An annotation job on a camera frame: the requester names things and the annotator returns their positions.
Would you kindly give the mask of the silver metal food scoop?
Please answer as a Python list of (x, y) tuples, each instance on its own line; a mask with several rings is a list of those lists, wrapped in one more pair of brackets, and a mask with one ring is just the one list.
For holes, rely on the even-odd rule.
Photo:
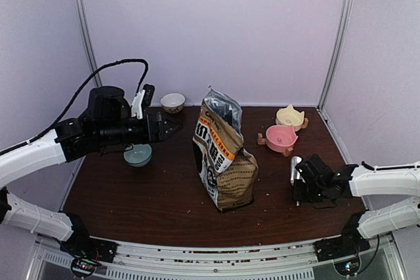
[(298, 170), (296, 169), (296, 166), (302, 161), (302, 158), (295, 155), (291, 158), (291, 168), (290, 168), (290, 173), (291, 173), (291, 177), (290, 177), (290, 182), (291, 185), (293, 186), (293, 199), (296, 202), (296, 205), (299, 206), (300, 205), (300, 188), (301, 188), (301, 175), (298, 172)]

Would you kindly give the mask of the brown dog food bag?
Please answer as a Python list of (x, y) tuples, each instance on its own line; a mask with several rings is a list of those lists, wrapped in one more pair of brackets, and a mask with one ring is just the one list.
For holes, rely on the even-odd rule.
[(242, 113), (236, 100), (210, 87), (194, 129), (192, 145), (198, 174), (220, 212), (253, 202), (259, 166), (244, 148)]

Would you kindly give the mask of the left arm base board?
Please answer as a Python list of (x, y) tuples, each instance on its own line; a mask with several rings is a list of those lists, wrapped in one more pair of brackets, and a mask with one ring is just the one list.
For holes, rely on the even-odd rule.
[(74, 258), (70, 264), (70, 271), (79, 278), (90, 277), (99, 267), (98, 262), (84, 258)]

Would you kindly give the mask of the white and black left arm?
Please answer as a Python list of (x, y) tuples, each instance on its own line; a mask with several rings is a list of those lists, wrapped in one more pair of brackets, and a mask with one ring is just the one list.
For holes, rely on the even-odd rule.
[(18, 198), (7, 184), (41, 169), (69, 163), (110, 146), (166, 141), (182, 123), (166, 113), (147, 114), (154, 86), (145, 85), (132, 104), (118, 87), (92, 89), (87, 109), (77, 118), (59, 120), (37, 140), (1, 153), (1, 223), (55, 238), (80, 256), (90, 255), (94, 241), (76, 215), (52, 212)]

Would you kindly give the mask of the right arm base board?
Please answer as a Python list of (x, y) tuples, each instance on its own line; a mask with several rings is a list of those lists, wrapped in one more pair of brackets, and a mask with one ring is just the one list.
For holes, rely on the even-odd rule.
[(349, 259), (334, 261), (335, 271), (343, 277), (351, 277), (360, 271), (361, 260), (355, 256)]

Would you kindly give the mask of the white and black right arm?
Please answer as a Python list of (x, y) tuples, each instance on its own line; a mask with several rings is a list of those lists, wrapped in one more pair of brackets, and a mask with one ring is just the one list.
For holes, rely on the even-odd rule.
[(363, 239), (419, 225), (419, 162), (387, 167), (346, 164), (334, 171), (319, 155), (291, 158), (293, 199), (301, 203), (336, 202), (366, 195), (405, 195), (377, 210), (353, 214), (337, 239), (341, 254), (351, 254)]

